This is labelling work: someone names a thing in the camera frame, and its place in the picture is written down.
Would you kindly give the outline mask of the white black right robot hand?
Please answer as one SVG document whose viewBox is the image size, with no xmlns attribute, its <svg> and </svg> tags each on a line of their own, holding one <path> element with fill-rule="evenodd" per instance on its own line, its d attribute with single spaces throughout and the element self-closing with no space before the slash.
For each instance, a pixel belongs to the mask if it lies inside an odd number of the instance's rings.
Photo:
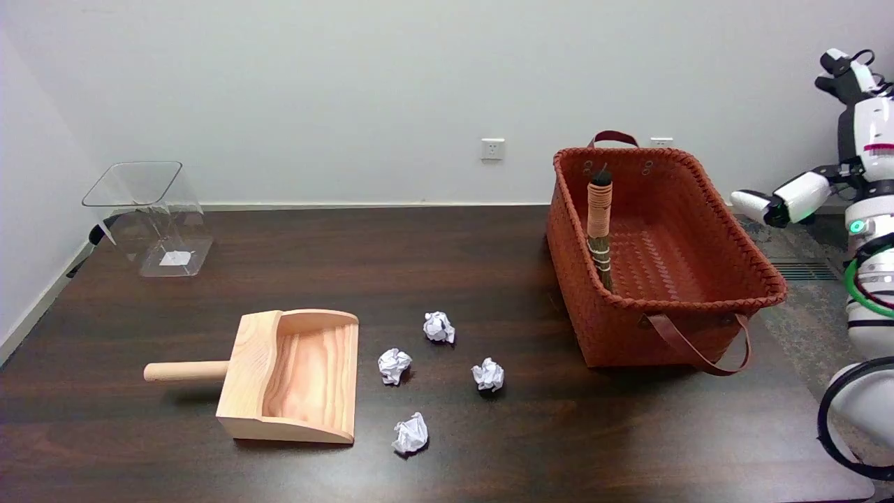
<svg viewBox="0 0 894 503">
<path fill-rule="evenodd" d="M 837 118 L 837 163 L 817 166 L 765 194 L 754 190 L 732 192 L 729 200 L 738 213 L 772 227 L 811 217 L 841 184 L 855 190 L 854 203 L 872 201 L 883 213 L 892 212 L 892 82 L 874 73 L 874 57 L 862 63 L 863 49 L 849 55 L 827 49 L 820 58 L 824 73 L 814 85 L 845 106 Z"/>
</svg>

